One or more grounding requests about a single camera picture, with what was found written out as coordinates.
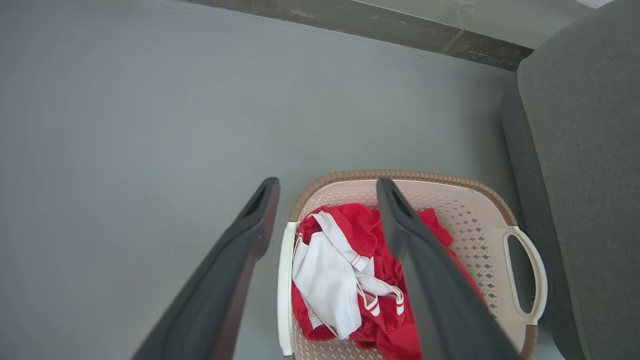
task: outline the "clothes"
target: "clothes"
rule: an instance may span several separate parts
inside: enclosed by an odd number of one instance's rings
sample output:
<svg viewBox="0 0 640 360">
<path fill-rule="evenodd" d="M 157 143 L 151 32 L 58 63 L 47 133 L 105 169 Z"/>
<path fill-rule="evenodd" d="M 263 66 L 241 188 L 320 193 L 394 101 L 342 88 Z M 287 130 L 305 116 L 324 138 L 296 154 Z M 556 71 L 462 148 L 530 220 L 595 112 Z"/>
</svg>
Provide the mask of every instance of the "clothes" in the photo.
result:
<svg viewBox="0 0 640 360">
<path fill-rule="evenodd" d="M 469 280 L 435 211 L 419 217 Z M 292 306 L 305 337 L 348 337 L 360 348 L 378 347 L 388 360 L 422 359 L 402 266 L 387 248 L 378 211 L 359 204 L 319 208 L 296 239 Z"/>
</svg>

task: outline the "gray floor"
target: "gray floor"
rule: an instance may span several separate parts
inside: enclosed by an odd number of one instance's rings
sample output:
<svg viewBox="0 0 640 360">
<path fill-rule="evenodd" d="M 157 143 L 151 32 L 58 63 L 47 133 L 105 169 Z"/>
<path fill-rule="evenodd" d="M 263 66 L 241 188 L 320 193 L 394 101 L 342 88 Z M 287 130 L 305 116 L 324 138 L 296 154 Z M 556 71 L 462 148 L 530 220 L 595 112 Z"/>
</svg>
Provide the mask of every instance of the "gray floor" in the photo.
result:
<svg viewBox="0 0 640 360">
<path fill-rule="evenodd" d="M 267 176 L 236 359 L 277 359 L 280 237 L 319 176 L 469 177 L 519 214 L 505 70 L 168 1 L 0 5 L 0 357 L 126 359 Z"/>
<path fill-rule="evenodd" d="M 356 0 L 535 49 L 591 8 L 576 0 Z"/>
</svg>

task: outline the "white stripe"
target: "white stripe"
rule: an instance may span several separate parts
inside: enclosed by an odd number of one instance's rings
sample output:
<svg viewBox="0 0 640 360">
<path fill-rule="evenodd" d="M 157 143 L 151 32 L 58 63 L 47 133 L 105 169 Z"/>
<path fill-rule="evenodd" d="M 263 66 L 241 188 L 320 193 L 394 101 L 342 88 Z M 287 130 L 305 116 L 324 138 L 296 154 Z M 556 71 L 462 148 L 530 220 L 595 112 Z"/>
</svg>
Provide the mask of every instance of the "white stripe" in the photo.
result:
<svg viewBox="0 0 640 360">
<path fill-rule="evenodd" d="M 329 241 L 331 241 L 336 250 L 338 250 L 338 252 L 351 263 L 351 266 L 358 271 L 364 270 L 369 262 L 369 258 L 362 256 L 353 250 L 349 244 L 349 240 L 344 236 L 342 229 L 338 226 L 338 223 L 335 222 L 333 216 L 329 213 L 325 213 L 324 211 L 320 211 L 317 214 L 311 214 L 311 216 L 313 216 L 318 225 L 320 225 L 322 231 Z"/>
<path fill-rule="evenodd" d="M 296 249 L 298 248 L 298 244 L 302 242 L 302 233 L 298 233 L 298 236 L 296 237 L 296 243 L 293 245 L 293 252 L 296 252 Z"/>
<path fill-rule="evenodd" d="M 309 317 L 309 321 L 311 321 L 311 327 L 315 330 L 316 327 L 319 327 L 320 325 L 324 325 L 322 323 L 322 320 L 320 320 L 320 317 L 316 314 L 316 313 L 312 313 L 311 316 Z"/>
<path fill-rule="evenodd" d="M 362 270 L 362 272 L 356 271 L 356 276 L 358 275 L 369 275 L 376 277 L 376 266 L 374 264 L 375 258 L 369 259 L 367 266 Z"/>
<path fill-rule="evenodd" d="M 378 316 L 380 315 L 380 305 L 376 306 L 373 310 L 371 310 L 371 314 L 373 316 Z"/>
<path fill-rule="evenodd" d="M 366 305 L 366 303 L 365 303 L 364 308 L 367 309 L 367 310 L 371 310 L 371 308 L 376 306 L 376 305 L 378 305 L 378 297 L 374 297 L 373 301 L 369 305 Z"/>
<path fill-rule="evenodd" d="M 362 289 L 368 293 L 377 296 L 395 295 L 396 304 L 404 302 L 404 294 L 397 286 L 389 285 L 376 277 L 364 274 L 356 274 L 356 279 Z"/>
</svg>

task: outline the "pink laundry basket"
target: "pink laundry basket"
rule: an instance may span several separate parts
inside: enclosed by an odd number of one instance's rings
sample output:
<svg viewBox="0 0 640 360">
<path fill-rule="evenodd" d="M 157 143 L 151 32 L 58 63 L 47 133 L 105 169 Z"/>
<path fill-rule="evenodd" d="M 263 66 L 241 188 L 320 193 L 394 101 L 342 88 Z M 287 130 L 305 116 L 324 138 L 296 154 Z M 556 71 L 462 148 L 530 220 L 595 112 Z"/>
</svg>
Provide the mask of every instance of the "pink laundry basket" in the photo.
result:
<svg viewBox="0 0 640 360">
<path fill-rule="evenodd" d="M 300 222 L 320 206 L 358 203 L 377 209 L 376 180 L 381 177 L 393 179 L 416 211 L 435 209 L 438 219 L 454 238 L 451 248 L 480 288 L 489 312 L 522 359 L 532 359 L 538 320 L 547 303 L 547 275 L 536 247 L 518 228 L 507 204 L 495 191 L 475 181 L 400 170 L 335 172 L 314 181 L 294 204 L 282 238 L 278 269 L 278 335 L 284 357 L 384 359 L 377 350 L 361 350 L 349 340 L 307 340 L 291 308 L 291 261 Z M 536 293 L 528 314 L 518 301 L 507 243 L 510 235 L 522 244 L 534 272 Z"/>
</svg>

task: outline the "perforated basket wall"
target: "perforated basket wall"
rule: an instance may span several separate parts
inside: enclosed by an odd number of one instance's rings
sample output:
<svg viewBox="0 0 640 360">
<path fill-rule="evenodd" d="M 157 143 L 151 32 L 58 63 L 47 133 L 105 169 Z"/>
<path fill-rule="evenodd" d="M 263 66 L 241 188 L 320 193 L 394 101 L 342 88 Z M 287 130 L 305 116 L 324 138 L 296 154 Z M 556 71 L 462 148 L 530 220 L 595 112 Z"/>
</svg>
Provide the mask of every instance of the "perforated basket wall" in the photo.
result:
<svg viewBox="0 0 640 360">
<path fill-rule="evenodd" d="M 296 201 L 289 221 L 302 221 L 319 206 L 359 203 L 377 209 L 375 180 L 391 177 L 416 211 L 434 208 L 454 237 L 452 249 L 481 290 L 488 310 L 524 359 L 530 359 L 537 327 L 514 315 L 515 292 L 510 283 L 501 229 L 516 225 L 505 202 L 480 183 L 422 172 L 361 170 L 334 173 L 311 184 Z M 377 350 L 360 350 L 352 341 L 307 340 L 292 319 L 294 354 L 306 359 L 384 359 Z"/>
</svg>

